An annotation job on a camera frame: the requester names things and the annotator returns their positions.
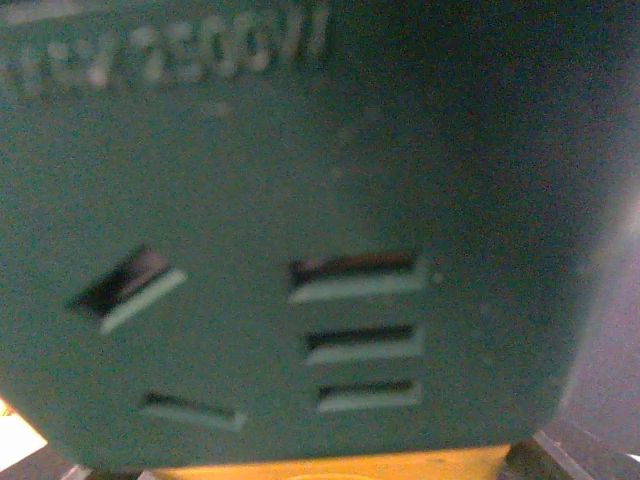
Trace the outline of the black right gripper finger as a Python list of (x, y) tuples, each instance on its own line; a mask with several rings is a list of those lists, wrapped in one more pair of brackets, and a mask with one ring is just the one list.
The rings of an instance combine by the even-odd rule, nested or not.
[(514, 444), (504, 461), (505, 479), (594, 479), (542, 432)]

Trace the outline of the yellow cube socket adapter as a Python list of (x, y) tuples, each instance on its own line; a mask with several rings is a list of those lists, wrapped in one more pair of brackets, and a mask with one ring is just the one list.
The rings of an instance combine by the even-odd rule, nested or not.
[(511, 446), (156, 469), (156, 479), (496, 479)]

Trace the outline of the green cube socket adapter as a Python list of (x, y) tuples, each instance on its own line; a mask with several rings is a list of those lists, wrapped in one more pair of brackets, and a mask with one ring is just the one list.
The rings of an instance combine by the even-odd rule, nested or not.
[(109, 471), (517, 441), (639, 253), (635, 1), (5, 1), (1, 395)]

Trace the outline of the orange power strip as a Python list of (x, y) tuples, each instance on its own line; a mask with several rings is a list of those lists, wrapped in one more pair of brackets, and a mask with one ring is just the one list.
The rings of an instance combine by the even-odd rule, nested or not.
[(4, 400), (0, 405), (0, 471), (4, 471), (44, 448), (47, 440)]

